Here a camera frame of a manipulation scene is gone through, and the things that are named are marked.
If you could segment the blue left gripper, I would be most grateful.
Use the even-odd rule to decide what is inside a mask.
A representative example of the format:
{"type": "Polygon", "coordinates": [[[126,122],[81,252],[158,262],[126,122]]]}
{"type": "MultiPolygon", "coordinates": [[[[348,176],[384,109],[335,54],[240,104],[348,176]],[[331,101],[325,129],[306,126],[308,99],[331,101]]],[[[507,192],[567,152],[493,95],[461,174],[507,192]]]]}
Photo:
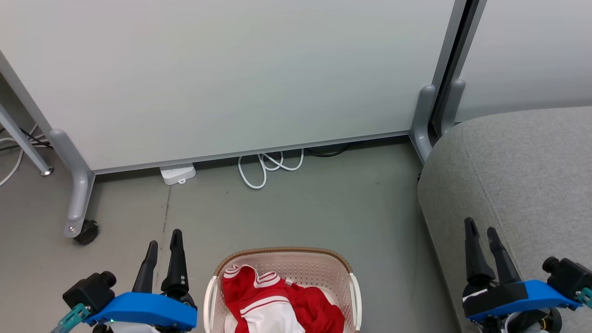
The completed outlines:
{"type": "Polygon", "coordinates": [[[157,241],[150,241],[136,276],[133,292],[115,297],[101,312],[86,318],[86,324],[116,321],[175,327],[180,331],[188,331],[197,326],[196,308],[175,300],[190,299],[182,231],[175,229],[172,232],[167,275],[161,283],[163,295],[151,294],[158,249],[157,241]]]}

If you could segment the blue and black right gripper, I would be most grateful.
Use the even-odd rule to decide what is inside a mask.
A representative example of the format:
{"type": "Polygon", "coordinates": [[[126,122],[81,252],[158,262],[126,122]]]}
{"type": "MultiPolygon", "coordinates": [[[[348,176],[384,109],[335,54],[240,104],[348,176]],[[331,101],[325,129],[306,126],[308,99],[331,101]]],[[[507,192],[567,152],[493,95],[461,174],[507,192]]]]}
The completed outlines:
{"type": "MultiPolygon", "coordinates": [[[[471,286],[488,286],[495,280],[495,273],[484,257],[474,219],[465,218],[464,230],[467,282],[471,286]]],[[[498,282],[507,284],[500,284],[464,297],[462,307],[467,320],[482,322],[489,316],[501,317],[542,308],[575,309],[583,306],[582,303],[566,298],[540,280],[522,282],[497,230],[489,227],[487,237],[497,268],[498,282]]]]}

